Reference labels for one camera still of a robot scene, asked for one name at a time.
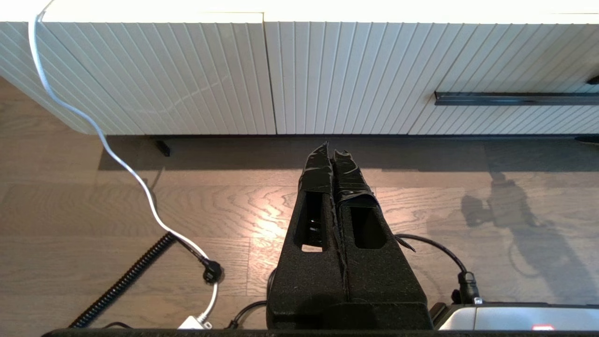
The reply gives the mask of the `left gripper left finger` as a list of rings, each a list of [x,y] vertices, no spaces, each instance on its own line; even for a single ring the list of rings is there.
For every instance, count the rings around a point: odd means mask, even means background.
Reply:
[[[328,142],[311,151],[272,283],[268,328],[348,328],[346,259]]]

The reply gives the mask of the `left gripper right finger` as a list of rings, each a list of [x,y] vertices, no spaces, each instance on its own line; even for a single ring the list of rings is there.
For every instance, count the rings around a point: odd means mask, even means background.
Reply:
[[[336,151],[334,204],[344,301],[334,328],[432,328],[427,298],[349,152]]]

